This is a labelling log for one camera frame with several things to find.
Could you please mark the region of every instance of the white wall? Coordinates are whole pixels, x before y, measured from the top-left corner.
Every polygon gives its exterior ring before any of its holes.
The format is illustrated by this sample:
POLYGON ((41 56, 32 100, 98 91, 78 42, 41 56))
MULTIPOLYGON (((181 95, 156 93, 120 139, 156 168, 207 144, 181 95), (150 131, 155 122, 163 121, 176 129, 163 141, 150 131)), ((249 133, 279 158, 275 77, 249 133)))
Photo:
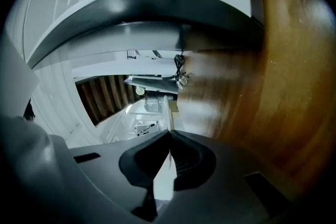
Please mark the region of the white wall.
POLYGON ((93 77, 119 74, 160 74, 171 76, 176 73, 174 60, 125 60, 95 63, 72 69, 72 76, 93 77))
MULTIPOLYGON (((150 60, 157 58, 152 50, 139 50, 138 53, 139 55, 137 55, 136 58, 139 60, 150 60)), ((166 60, 172 60, 176 54, 180 54, 178 51, 169 50, 159 50, 158 53, 160 53, 162 58, 166 60)), ((76 49, 71 49, 69 46, 69 60, 71 62, 72 68, 74 69, 83 66, 94 65, 95 63, 125 61, 127 60, 127 51, 99 52, 97 49, 97 44, 92 42, 91 46, 85 46, 82 49, 80 49, 80 46, 76 49), (85 56, 82 56, 85 49, 87 49, 85 56)))
POLYGON ((126 50, 177 50, 179 42, 180 28, 171 23, 109 26, 71 40, 68 43, 69 59, 126 50))
POLYGON ((61 61, 67 48, 51 53, 35 71, 29 69, 7 32, 0 46, 0 113, 22 117, 29 99, 35 123, 48 134, 62 136, 69 147, 102 144, 87 115, 71 74, 69 60, 61 61))
POLYGON ((162 118, 161 114, 147 112, 144 109, 144 100, 132 104, 127 114, 125 110, 123 109, 98 125, 97 129, 102 130, 99 131, 99 137, 104 143, 133 138, 134 124, 137 121, 150 124, 162 118))

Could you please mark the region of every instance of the black cable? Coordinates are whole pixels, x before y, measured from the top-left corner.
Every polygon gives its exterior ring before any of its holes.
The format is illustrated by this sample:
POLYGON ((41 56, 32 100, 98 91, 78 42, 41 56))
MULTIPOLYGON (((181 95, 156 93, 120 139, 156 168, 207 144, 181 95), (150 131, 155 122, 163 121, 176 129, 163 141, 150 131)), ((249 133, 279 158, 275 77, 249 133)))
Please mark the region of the black cable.
POLYGON ((176 68, 177 68, 177 71, 176 71, 176 74, 175 74, 175 80, 178 81, 178 78, 181 74, 181 68, 184 64, 184 56, 182 54, 176 55, 174 57, 174 61, 175 61, 176 68))

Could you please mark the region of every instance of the wooden wall panel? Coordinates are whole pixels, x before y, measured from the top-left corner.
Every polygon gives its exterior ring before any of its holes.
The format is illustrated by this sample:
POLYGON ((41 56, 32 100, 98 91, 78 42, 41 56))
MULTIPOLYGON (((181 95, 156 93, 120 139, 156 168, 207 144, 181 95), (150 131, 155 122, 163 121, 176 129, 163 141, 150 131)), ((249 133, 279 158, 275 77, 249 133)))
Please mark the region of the wooden wall panel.
POLYGON ((177 104, 186 131, 242 146, 307 191, 336 146, 335 17, 324 0, 263 2, 263 49, 186 53, 177 104))
POLYGON ((140 97, 126 85, 126 75, 94 77, 76 84, 82 103, 94 125, 118 113, 140 97))

